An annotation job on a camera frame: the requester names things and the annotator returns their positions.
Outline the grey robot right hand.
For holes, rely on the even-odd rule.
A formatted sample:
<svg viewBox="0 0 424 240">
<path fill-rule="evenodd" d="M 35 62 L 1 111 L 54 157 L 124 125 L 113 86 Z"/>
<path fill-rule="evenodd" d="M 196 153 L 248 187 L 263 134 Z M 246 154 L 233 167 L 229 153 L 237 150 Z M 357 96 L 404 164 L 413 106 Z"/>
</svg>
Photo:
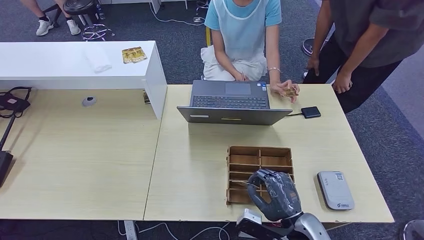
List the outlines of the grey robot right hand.
<svg viewBox="0 0 424 240">
<path fill-rule="evenodd" d="M 259 169 L 248 179 L 247 193 L 251 201 L 272 222 L 293 218 L 302 214 L 301 201 L 291 177 L 285 172 Z M 257 187 L 264 184 L 270 197 L 265 201 Z"/>
</svg>

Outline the person's left hand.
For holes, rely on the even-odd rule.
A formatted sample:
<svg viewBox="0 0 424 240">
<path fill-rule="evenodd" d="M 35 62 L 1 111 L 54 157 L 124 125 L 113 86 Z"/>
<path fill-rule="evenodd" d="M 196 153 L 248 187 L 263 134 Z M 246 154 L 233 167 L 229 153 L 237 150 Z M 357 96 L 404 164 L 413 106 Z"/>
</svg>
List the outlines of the person's left hand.
<svg viewBox="0 0 424 240">
<path fill-rule="evenodd" d="M 349 71 L 341 70 L 332 84 L 332 88 L 337 94 L 342 94 L 350 90 L 352 73 Z"/>
<path fill-rule="evenodd" d="M 285 82 L 280 82 L 279 80 L 270 80 L 271 90 L 282 96 L 283 98 L 288 98 L 291 103 L 294 103 L 297 100 L 297 96 L 300 93 L 300 87 L 297 83 L 293 83 L 291 80 L 286 80 Z"/>
</svg>

